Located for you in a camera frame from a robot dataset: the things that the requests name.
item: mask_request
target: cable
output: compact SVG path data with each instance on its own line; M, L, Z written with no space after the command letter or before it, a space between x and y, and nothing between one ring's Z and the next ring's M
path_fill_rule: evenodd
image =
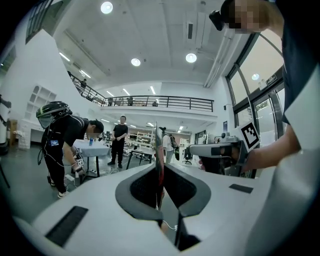
M174 231L177 231L175 228L170 227L169 224L168 224L165 220L163 220L163 222L164 222L165 224L167 224L167 226L169 227L169 229L172 229L172 230L174 230Z

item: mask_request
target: white ceiling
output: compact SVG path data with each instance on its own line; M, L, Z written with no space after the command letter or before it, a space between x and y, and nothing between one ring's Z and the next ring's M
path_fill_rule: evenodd
M71 60L65 61L68 70L81 77L72 66L78 64L95 89L144 81L205 82L223 37L208 14L222 0L110 0L110 14L100 11L103 2L76 1L70 7L76 18L62 19L67 29L55 39ZM192 39L187 39L188 23L193 23ZM186 62L190 52L197 55L195 63ZM133 66L132 58L141 66Z
M178 131L180 126L183 126L183 132L196 132L200 127L206 127L212 124L212 121L206 120L196 120L190 118L176 118L169 116L154 116L154 115L141 115L141 114L107 114L107 117L104 117L106 120L110 121L111 124L118 123L120 116L126 116L126 123L128 127L130 125L136 126L137 128L146 128L150 127L147 123L150 122L154 126L156 122L160 127L166 127L168 130Z

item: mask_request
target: backpack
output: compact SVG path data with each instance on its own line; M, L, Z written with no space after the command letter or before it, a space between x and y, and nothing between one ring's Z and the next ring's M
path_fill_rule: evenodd
M179 148L178 144L176 143L175 137L172 134L169 134L168 136L170 138L171 146L173 147L173 149Z

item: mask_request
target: floor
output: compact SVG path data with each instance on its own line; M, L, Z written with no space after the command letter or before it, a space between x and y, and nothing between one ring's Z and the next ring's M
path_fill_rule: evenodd
M1 191L7 199L12 215L18 216L29 223L31 223L46 207L59 200L57 196L57 189L48 184L48 169L44 159L40 165L37 163L39 150L40 146L38 145L31 145L31 148L28 150L11 148L7 155L1 156L1 165L11 186L11 188L8 189L3 178L0 177ZM123 157L122 169L119 169L117 164L113 167L108 166L107 163L110 162L110 160L111 159L109 157L99 157L99 168L101 174L109 175L111 173L112 175L117 172L126 171L129 157ZM175 164L183 164L182 160L183 159L181 157L180 161L177 161L173 157L171 162ZM91 157L89 159L89 169L93 169L96 166L95 162L95 157ZM137 167L139 166L139 162L140 159L133 156L129 167ZM149 161L141 161L141 165L147 165L148 163ZM196 165L197 161L194 160L192 162L192 166ZM65 174L71 174L70 167L65 168ZM65 179L64 182L67 185L69 192L76 189L72 181ZM164 220L174 228L178 223L178 209L166 191L162 201L161 211L163 213ZM168 228L166 236L172 243L174 243L176 232Z

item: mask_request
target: black t-shirt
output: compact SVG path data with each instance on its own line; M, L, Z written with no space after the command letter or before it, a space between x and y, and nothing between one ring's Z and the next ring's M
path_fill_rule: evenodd
M121 125L121 124L117 124L114 129L114 137L118 138L124 134L128 134L128 126L126 126L125 124L124 125Z
M288 6L288 2L283 0L277 0L276 5L284 18L282 54L285 112L303 90L316 65L319 64L317 59L319 49L315 45L317 40L310 33L311 28L315 29L316 26L316 23L312 22L312 19L316 19L312 7L301 9L296 2ZM282 120L289 123L285 115Z
M45 129L42 143L49 139L50 141L58 141L58 146L55 147L62 148L64 142L72 147L75 140L84 139L88 125L89 121L87 119L75 115L67 115Z

